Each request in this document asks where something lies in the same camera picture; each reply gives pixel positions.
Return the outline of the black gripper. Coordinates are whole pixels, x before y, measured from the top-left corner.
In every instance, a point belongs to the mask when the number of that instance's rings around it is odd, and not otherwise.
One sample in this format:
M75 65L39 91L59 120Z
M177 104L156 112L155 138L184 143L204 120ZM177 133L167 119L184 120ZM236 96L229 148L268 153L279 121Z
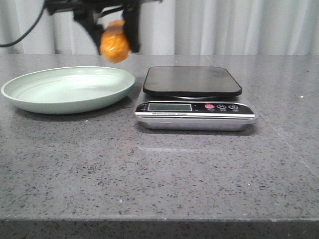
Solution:
M108 15L123 10L124 33L131 51L137 53L140 51L140 5L147 2L152 0L45 0L44 5L50 15L73 11L73 19L86 30L101 55L100 44L104 28L97 23L94 12Z

